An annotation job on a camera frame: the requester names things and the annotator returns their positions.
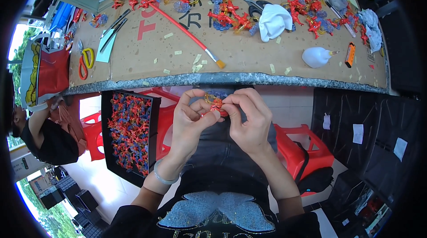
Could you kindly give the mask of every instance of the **red plastic stool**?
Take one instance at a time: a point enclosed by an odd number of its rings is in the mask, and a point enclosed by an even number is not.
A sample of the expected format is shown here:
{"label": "red plastic stool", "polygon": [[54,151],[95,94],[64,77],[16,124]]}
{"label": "red plastic stool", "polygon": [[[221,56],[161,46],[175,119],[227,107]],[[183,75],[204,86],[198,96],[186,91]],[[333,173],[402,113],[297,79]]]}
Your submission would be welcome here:
{"label": "red plastic stool", "polygon": [[[301,124],[300,128],[281,128],[274,124],[276,129],[277,148],[285,157],[287,170],[295,179],[302,168],[305,160],[304,152],[298,147],[287,134],[307,134],[310,137],[310,145],[308,147],[309,160],[300,179],[303,179],[308,174],[312,173],[321,167],[331,167],[334,162],[334,156],[329,152],[326,145],[319,139],[306,124]],[[313,145],[316,145],[319,150],[313,150]],[[304,193],[302,196],[312,195],[312,193]]]}
{"label": "red plastic stool", "polygon": [[83,132],[86,137],[87,148],[91,153],[92,161],[104,159],[105,155],[98,150],[98,146],[103,146],[103,140],[100,133],[103,132],[101,125],[101,111],[85,117],[80,120],[83,127]]}
{"label": "red plastic stool", "polygon": [[[180,98],[179,96],[164,91],[163,87],[154,87],[151,90],[142,91],[139,94],[148,95],[150,93],[155,93],[175,102],[178,102]],[[173,111],[175,110],[175,107],[176,104],[168,107],[160,107],[159,120],[157,124],[156,160],[162,159],[169,153],[170,146],[164,145],[163,140],[170,126],[173,124]]]}

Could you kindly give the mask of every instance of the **workbench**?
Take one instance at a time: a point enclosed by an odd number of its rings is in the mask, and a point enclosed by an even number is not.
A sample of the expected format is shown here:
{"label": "workbench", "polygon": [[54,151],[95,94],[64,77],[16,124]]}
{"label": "workbench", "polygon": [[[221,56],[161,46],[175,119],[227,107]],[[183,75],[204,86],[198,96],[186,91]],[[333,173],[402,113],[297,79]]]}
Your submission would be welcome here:
{"label": "workbench", "polygon": [[[89,20],[79,22],[74,40],[81,39],[83,46],[92,48],[96,55],[103,30],[130,8],[128,0],[124,1],[124,5],[117,10],[104,10],[109,17],[105,26],[93,28],[89,25]],[[356,38],[352,38],[347,29],[341,27],[340,30],[334,30],[334,36],[326,33],[315,39],[314,34],[308,32],[305,17],[299,16],[304,26],[296,25],[295,32],[288,33],[285,30],[280,35],[280,42],[274,39],[264,43],[259,33],[251,37],[248,31],[235,34],[232,29],[223,32],[214,29],[212,20],[207,16],[214,7],[210,0],[199,0],[185,14],[173,9],[175,1],[177,0],[171,0],[166,5],[161,1],[159,7],[188,28],[212,53],[223,60],[227,64],[223,70],[197,44],[152,7],[142,8],[131,11],[127,16],[128,21],[116,35],[110,61],[96,61],[93,68],[89,69],[86,80],[79,78],[80,53],[77,46],[74,46],[70,57],[70,88],[66,94],[199,84],[295,85],[389,92],[387,53],[384,57],[379,52],[371,54],[369,46],[363,45],[360,31],[356,33]],[[267,1],[281,4],[287,0]],[[232,2],[239,6],[238,14],[248,12],[248,5],[243,0]],[[327,18],[336,18],[328,6],[323,5],[322,8],[328,13]],[[169,33],[173,33],[173,36],[165,38]],[[352,68],[344,64],[350,42],[356,45]],[[323,47],[340,53],[330,58],[323,67],[313,69],[301,58],[304,49],[310,47]],[[207,64],[198,73],[192,73],[197,54],[201,54],[198,64],[202,60],[207,60]],[[275,73],[272,73],[270,64],[274,64]],[[289,67],[292,70],[285,75]],[[165,69],[170,70],[170,74],[164,73]]]}

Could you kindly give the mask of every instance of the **red printed letter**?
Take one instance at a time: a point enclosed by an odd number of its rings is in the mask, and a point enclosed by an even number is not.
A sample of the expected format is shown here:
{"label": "red printed letter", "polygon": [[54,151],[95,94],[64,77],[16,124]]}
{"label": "red printed letter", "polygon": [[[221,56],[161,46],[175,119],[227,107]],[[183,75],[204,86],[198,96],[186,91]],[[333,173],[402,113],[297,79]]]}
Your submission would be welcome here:
{"label": "red printed letter", "polygon": [[[158,2],[153,2],[153,3],[152,3],[152,5],[154,5],[154,6],[156,6],[156,7],[159,7],[159,6],[160,6],[160,3],[158,3]],[[157,12],[157,11],[156,11],[156,10],[154,10],[154,9],[153,9],[152,11],[150,11],[150,12],[141,11],[141,16],[142,16],[142,17],[144,17],[144,18],[152,17],[156,12]]]}
{"label": "red printed letter", "polygon": [[139,41],[142,39],[142,35],[144,34],[144,32],[152,31],[152,30],[156,29],[156,23],[149,24],[146,26],[144,26],[144,23],[145,23],[145,20],[142,20],[139,23],[139,30],[138,30],[138,40]]}

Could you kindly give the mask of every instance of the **white glue bottle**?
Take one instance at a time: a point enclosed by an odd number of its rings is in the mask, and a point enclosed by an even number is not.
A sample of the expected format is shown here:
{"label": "white glue bottle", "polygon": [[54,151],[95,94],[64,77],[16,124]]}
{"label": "white glue bottle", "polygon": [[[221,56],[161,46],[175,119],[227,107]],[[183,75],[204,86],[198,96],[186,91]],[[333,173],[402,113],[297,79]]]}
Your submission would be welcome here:
{"label": "white glue bottle", "polygon": [[332,55],[339,52],[328,51],[322,47],[311,47],[302,53],[302,59],[311,68],[318,68],[324,66]]}

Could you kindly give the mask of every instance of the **brush bristles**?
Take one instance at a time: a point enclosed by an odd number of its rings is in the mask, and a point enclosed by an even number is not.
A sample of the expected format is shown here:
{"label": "brush bristles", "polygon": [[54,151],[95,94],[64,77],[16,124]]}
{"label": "brush bristles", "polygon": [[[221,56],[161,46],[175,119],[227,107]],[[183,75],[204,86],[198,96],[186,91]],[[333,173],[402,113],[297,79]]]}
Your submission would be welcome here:
{"label": "brush bristles", "polygon": [[221,61],[221,60],[216,61],[216,64],[217,64],[221,69],[223,69],[223,68],[225,68],[225,67],[226,67],[226,64],[225,64],[223,61]]}

